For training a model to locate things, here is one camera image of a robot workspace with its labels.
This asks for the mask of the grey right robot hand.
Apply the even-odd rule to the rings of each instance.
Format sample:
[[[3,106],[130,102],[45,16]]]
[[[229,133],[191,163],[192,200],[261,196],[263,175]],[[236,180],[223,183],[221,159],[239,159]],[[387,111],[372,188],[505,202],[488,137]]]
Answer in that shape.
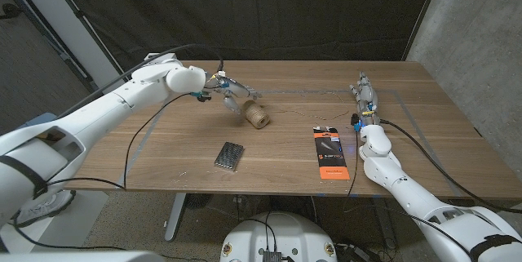
[[[373,89],[371,81],[364,72],[360,72],[357,85],[350,85],[350,90],[356,98],[357,113],[361,125],[379,125],[378,95]]]

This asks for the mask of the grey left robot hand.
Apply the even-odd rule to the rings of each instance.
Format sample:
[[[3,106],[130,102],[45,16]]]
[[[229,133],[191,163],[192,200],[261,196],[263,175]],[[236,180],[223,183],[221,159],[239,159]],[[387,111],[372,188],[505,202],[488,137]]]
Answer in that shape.
[[[257,100],[262,97],[262,94],[254,88],[242,85],[232,78],[218,74],[214,74],[207,79],[203,90],[222,94],[223,104],[236,114],[241,114],[241,107],[235,101],[236,97],[251,98],[252,100]]]

